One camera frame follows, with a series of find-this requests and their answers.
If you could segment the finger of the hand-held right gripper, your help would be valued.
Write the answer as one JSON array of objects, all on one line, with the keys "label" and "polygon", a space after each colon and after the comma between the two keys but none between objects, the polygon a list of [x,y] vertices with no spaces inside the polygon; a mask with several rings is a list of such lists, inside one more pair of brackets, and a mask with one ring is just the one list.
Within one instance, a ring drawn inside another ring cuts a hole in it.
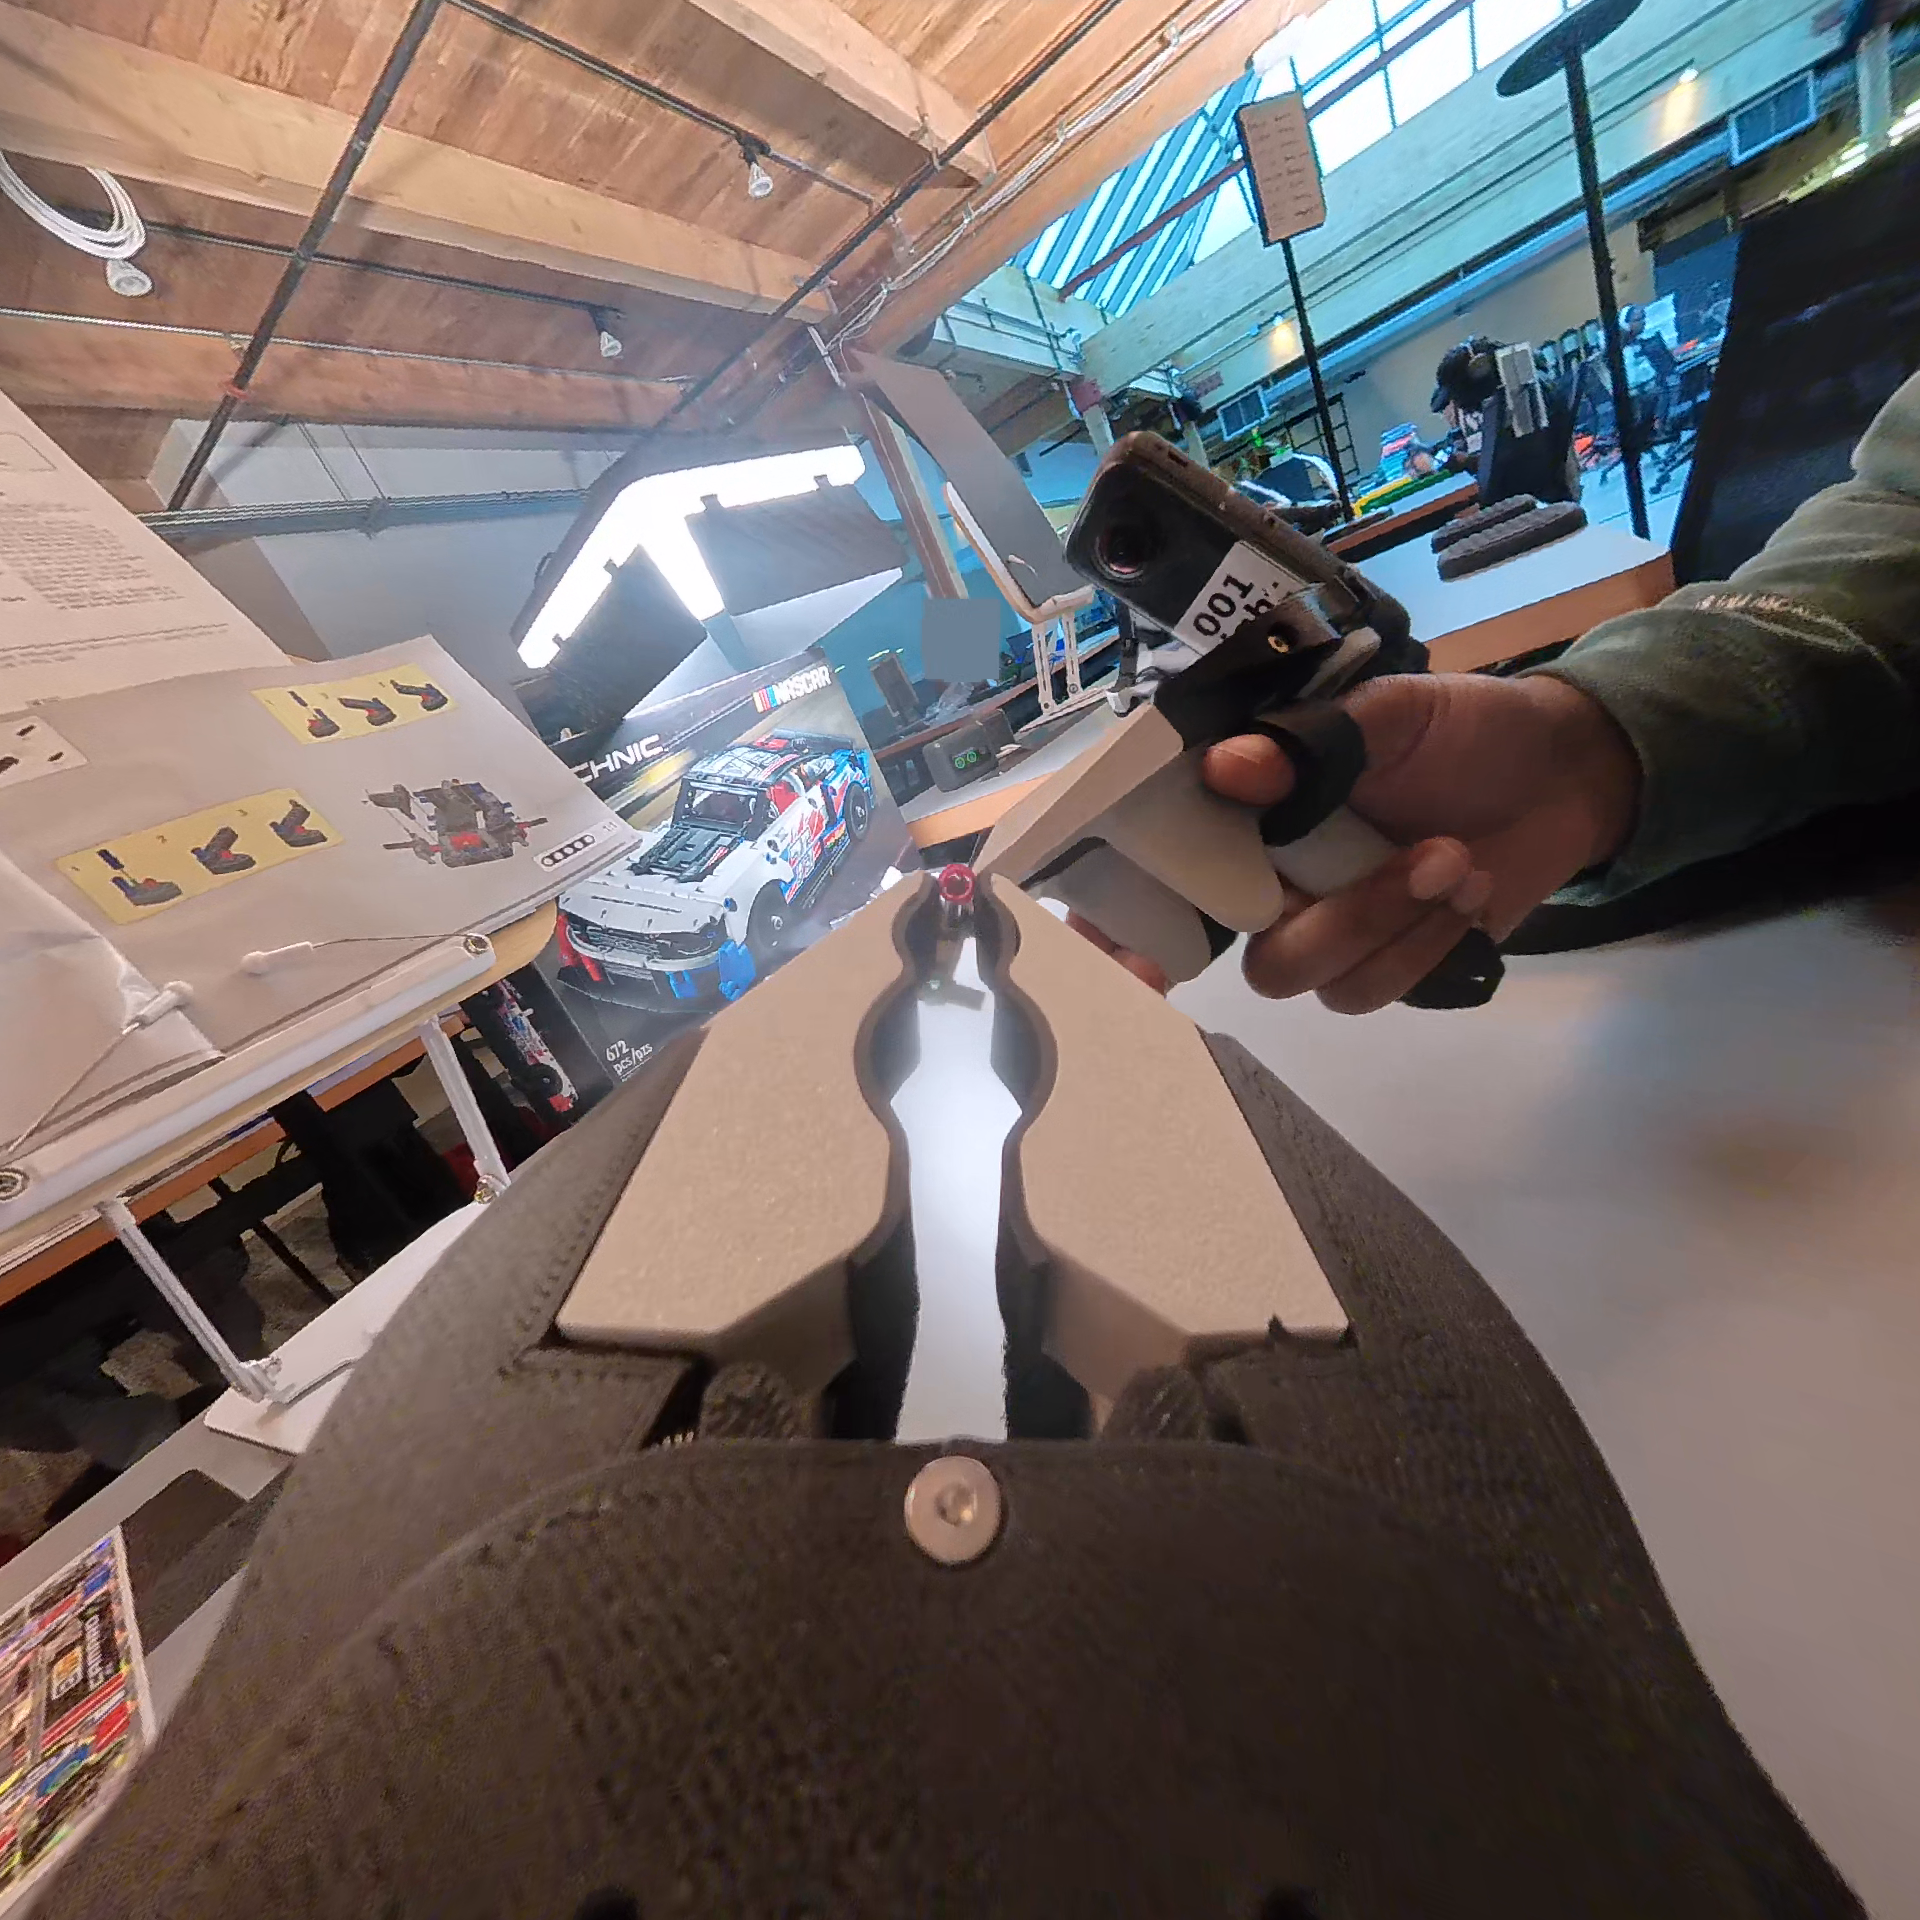
[{"label": "finger of the hand-held right gripper", "polygon": [[1195,751],[1154,706],[1011,804],[974,874],[1063,899],[1109,940],[1236,940],[1283,912],[1257,814],[1207,789]]},{"label": "finger of the hand-held right gripper", "polygon": [[1092,947],[1136,955],[1162,978],[1195,978],[1212,965],[1202,915],[1151,874],[1047,874],[1030,885]]}]

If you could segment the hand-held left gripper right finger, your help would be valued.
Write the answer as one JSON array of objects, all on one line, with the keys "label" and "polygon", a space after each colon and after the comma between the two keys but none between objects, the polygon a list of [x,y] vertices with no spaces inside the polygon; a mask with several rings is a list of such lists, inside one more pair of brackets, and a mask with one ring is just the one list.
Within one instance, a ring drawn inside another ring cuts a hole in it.
[{"label": "hand-held left gripper right finger", "polygon": [[1124,1384],[1337,1344],[1334,1285],[1202,1032],[1007,878],[979,882],[1003,1144],[1009,1433],[1091,1433]]}]

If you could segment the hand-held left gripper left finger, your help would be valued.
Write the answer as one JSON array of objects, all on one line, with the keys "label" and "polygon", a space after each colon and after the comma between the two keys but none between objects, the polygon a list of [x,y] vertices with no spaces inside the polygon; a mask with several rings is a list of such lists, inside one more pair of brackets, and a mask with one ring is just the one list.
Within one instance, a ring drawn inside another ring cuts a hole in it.
[{"label": "hand-held left gripper left finger", "polygon": [[907,1144],[923,878],[702,1028],[562,1313],[567,1341],[756,1364],[891,1439],[916,1341]]}]

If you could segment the small grey lego axle assembly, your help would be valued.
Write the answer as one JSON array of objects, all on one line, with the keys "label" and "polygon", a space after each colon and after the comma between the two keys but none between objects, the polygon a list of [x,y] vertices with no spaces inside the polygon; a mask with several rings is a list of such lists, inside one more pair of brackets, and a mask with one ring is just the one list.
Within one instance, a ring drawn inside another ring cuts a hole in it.
[{"label": "small grey lego axle assembly", "polygon": [[988,994],[958,978],[974,940],[974,867],[962,860],[943,864],[935,874],[935,932],[930,961],[919,980],[919,999],[978,1014]]}]

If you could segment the person's right forearm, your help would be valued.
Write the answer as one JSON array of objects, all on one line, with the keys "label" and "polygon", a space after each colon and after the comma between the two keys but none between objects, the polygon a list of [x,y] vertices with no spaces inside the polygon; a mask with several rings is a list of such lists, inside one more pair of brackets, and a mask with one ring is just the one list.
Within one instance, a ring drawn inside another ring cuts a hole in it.
[{"label": "person's right forearm", "polygon": [[1917,794],[1917,377],[1724,581],[1611,619],[1537,672],[1642,766],[1636,818],[1551,902],[1597,906],[1845,804]]}]

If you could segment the lego race car box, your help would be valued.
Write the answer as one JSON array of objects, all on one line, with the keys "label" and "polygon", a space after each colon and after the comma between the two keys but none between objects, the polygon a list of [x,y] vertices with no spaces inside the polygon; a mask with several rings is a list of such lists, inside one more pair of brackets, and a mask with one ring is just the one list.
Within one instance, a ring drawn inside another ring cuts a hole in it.
[{"label": "lego race car box", "polygon": [[515,1166],[664,1042],[919,864],[825,645],[557,745],[634,847],[557,899],[541,955],[461,1001]]}]

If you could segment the lego instruction booklet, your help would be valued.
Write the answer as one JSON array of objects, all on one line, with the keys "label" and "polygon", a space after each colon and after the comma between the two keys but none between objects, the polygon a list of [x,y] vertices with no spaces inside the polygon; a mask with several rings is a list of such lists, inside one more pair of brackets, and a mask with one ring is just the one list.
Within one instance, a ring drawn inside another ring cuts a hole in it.
[{"label": "lego instruction booklet", "polygon": [[634,847],[430,639],[4,718],[4,1224],[492,965]]},{"label": "lego instruction booklet", "polygon": [[70,1854],[156,1735],[123,1529],[4,1606],[4,1911]]}]

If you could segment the person's right hand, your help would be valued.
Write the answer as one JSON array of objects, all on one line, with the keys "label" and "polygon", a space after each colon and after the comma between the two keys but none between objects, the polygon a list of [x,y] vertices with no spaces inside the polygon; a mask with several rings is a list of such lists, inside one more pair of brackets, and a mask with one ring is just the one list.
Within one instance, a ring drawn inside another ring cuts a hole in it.
[{"label": "person's right hand", "polygon": [[1627,734],[1559,677],[1378,677],[1341,708],[1367,745],[1351,809],[1398,849],[1334,897],[1283,891],[1282,918],[1241,951],[1257,994],[1375,1014],[1469,929],[1515,932],[1636,826]]}]

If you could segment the grey portable power station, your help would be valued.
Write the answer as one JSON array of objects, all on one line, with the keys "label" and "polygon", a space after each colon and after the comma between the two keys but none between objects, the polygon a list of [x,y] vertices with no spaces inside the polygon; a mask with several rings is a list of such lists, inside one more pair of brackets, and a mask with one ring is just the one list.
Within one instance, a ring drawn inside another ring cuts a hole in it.
[{"label": "grey portable power station", "polygon": [[1017,742],[1011,742],[1007,708],[979,708],[968,718],[962,725],[923,742],[919,762],[929,781],[943,794],[954,794],[958,787],[991,781],[997,774],[1003,755],[1011,747]]}]

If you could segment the grey tilted board stand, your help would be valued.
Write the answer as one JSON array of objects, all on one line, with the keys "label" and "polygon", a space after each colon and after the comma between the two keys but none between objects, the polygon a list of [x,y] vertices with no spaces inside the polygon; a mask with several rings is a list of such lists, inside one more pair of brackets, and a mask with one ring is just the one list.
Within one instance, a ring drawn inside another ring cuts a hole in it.
[{"label": "grey tilted board stand", "polygon": [[875,400],[943,471],[954,525],[979,559],[988,579],[1030,629],[1042,725],[1101,706],[1084,686],[1071,621],[1096,597],[1065,554],[1018,471],[968,414],[937,369],[850,354],[850,384]]}]

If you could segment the sign board on pole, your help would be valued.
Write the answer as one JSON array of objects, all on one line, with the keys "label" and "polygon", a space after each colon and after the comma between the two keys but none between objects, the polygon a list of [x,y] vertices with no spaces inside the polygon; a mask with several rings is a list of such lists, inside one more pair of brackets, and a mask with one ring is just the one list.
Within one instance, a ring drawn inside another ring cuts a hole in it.
[{"label": "sign board on pole", "polygon": [[1241,172],[1254,187],[1254,220],[1265,248],[1282,248],[1288,300],[1299,327],[1299,351],[1308,366],[1308,392],[1322,447],[1334,474],[1341,517],[1351,520],[1351,486],[1341,465],[1337,431],[1331,420],[1331,392],[1321,366],[1317,335],[1308,327],[1308,300],[1302,293],[1296,238],[1321,228],[1328,220],[1322,178],[1308,138],[1302,91],[1244,101],[1236,108]]}]

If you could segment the studio light panel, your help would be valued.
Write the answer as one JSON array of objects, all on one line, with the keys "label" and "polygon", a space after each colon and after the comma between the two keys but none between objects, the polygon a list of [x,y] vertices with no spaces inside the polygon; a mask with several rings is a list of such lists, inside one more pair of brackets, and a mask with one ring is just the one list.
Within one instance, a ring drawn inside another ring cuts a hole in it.
[{"label": "studio light panel", "polygon": [[632,475],[557,559],[518,637],[531,731],[564,747],[809,649],[904,577],[857,446]]}]

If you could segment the black monitor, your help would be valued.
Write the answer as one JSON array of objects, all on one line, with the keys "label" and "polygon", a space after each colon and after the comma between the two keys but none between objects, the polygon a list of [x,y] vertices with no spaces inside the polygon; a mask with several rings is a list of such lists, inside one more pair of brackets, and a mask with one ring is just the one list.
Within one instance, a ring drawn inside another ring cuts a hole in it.
[{"label": "black monitor", "polygon": [[1729,579],[1797,504],[1845,479],[1861,434],[1914,369],[1917,157],[1903,149],[1738,228],[1671,579]]}]

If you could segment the black round-top floor stand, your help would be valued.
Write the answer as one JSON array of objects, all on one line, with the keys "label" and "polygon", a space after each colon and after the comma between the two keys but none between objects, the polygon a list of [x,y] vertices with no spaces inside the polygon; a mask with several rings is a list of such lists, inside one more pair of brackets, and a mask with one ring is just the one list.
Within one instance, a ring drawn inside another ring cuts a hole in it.
[{"label": "black round-top floor stand", "polygon": [[1619,293],[1615,293],[1615,260],[1608,249],[1604,228],[1604,195],[1601,171],[1596,158],[1596,118],[1583,55],[1604,44],[1619,26],[1636,12],[1636,4],[1577,4],[1542,28],[1519,53],[1504,68],[1497,91],[1501,98],[1516,98],[1549,77],[1563,82],[1569,105],[1569,153],[1577,164],[1581,217],[1589,233],[1589,254],[1596,267],[1596,311],[1601,325],[1601,359],[1608,369],[1608,392],[1615,409],[1615,447],[1627,495],[1627,517],[1636,540],[1647,540],[1647,502],[1642,474],[1642,431],[1636,409],[1627,384],[1623,359],[1623,327],[1619,327]]}]

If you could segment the white printed paper sheet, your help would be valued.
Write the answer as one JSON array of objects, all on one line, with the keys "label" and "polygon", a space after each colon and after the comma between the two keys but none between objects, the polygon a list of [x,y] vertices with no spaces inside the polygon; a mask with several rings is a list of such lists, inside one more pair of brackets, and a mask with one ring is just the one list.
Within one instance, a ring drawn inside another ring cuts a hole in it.
[{"label": "white printed paper sheet", "polygon": [[4,400],[4,714],[287,653]]}]

